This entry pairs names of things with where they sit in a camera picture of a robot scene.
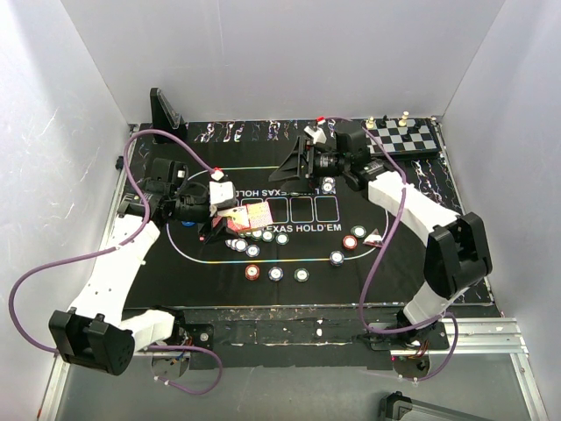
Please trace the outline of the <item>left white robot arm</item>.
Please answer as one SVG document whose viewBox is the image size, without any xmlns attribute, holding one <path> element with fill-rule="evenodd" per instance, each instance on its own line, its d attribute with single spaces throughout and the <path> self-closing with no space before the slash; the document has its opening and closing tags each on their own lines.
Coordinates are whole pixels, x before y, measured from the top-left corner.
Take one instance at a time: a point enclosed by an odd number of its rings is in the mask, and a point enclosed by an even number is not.
<svg viewBox="0 0 561 421">
<path fill-rule="evenodd" d="M 169 351 L 185 344 L 187 331 L 170 312 L 147 310 L 124 319 L 123 309 L 163 225 L 175 220 L 210 228 L 217 212 L 236 202 L 233 183 L 219 169 L 210 174 L 200 195 L 190 193 L 189 187 L 185 164 L 158 159 L 150 177 L 123 196 L 110 236 L 113 252 L 96 259 L 69 309 L 55 311 L 48 322 L 65 362 L 120 375 L 135 352 L 154 342 Z"/>
</svg>

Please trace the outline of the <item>red playing card deck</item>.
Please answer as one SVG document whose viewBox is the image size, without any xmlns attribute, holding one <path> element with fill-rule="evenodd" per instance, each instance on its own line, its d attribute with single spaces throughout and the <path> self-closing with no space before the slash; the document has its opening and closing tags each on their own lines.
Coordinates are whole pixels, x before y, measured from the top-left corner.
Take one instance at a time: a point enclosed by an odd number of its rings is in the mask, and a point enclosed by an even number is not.
<svg viewBox="0 0 561 421">
<path fill-rule="evenodd" d="M 244 204 L 217 213 L 227 219 L 227 226 L 234 232 L 252 232 L 273 224 L 273 216 L 267 202 Z"/>
</svg>

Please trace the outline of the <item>green poker chip stack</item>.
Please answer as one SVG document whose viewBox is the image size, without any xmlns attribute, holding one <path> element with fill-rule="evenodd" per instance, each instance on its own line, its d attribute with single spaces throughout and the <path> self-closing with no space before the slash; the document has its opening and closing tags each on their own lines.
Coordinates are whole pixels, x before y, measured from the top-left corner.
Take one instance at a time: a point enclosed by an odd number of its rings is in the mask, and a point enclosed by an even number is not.
<svg viewBox="0 0 561 421">
<path fill-rule="evenodd" d="M 309 279 L 309 271 L 306 268 L 297 268 L 294 278 L 297 282 L 306 282 Z"/>
</svg>

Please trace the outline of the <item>spread green chips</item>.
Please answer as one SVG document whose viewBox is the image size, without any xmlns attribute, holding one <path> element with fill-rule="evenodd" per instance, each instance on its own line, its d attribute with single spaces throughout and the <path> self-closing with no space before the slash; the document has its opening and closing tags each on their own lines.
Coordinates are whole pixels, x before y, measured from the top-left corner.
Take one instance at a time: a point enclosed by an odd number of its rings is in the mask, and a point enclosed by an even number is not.
<svg viewBox="0 0 561 421">
<path fill-rule="evenodd" d="M 242 238 L 254 239 L 264 241 L 266 243 L 275 242 L 278 245 L 284 246 L 289 242 L 289 236 L 285 232 L 275 233 L 273 231 L 258 229 L 255 231 L 240 233 Z"/>
</svg>

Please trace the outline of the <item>blue poker chip stack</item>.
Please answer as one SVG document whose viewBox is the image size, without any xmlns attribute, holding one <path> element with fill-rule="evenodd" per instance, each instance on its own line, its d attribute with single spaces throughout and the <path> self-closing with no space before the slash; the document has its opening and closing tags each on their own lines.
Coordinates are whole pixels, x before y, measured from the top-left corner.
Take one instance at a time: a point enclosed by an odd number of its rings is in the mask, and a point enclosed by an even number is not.
<svg viewBox="0 0 561 421">
<path fill-rule="evenodd" d="M 272 267 L 269 269 L 267 276 L 271 281 L 279 282 L 284 276 L 284 271 L 282 268 Z"/>
</svg>

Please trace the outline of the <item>spread blue white chips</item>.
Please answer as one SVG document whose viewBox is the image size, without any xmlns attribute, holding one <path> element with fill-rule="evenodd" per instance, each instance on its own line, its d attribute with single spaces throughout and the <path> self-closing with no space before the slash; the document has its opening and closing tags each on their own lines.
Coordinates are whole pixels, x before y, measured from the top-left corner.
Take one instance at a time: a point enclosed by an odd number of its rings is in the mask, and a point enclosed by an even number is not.
<svg viewBox="0 0 561 421">
<path fill-rule="evenodd" d="M 224 243 L 231 250 L 238 253 L 245 253 L 250 258 L 258 257 L 260 254 L 259 246 L 249 244 L 245 239 L 227 239 Z"/>
</svg>

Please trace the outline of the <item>red poker chip stack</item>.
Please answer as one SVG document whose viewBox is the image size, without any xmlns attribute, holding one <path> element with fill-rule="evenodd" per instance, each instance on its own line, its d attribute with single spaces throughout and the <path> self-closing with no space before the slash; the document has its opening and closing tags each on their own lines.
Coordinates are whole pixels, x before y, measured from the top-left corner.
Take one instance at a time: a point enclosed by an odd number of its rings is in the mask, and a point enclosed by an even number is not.
<svg viewBox="0 0 561 421">
<path fill-rule="evenodd" d="M 249 281 L 255 281 L 259 278 L 260 270 L 257 265 L 250 264 L 245 268 L 245 278 Z"/>
</svg>

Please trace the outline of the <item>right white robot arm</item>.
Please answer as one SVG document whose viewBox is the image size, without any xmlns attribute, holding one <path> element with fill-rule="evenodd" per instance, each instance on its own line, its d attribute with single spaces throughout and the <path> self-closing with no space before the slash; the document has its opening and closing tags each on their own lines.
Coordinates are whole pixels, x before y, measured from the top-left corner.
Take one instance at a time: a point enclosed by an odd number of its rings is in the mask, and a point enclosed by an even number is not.
<svg viewBox="0 0 561 421">
<path fill-rule="evenodd" d="M 310 193 L 326 177 L 341 177 L 347 186 L 394 216 L 387 238 L 405 225 L 425 246 L 423 284 L 398 313 L 397 326 L 365 328 L 372 336 L 389 336 L 406 348 L 419 347 L 429 329 L 452 303 L 493 270 L 486 228 L 477 214 L 464 215 L 426 197 L 408 183 L 405 171 L 382 147 L 379 137 L 362 128 L 338 132 L 328 146 L 320 129 L 306 128 L 287 158 L 269 175 L 290 193 Z"/>
</svg>

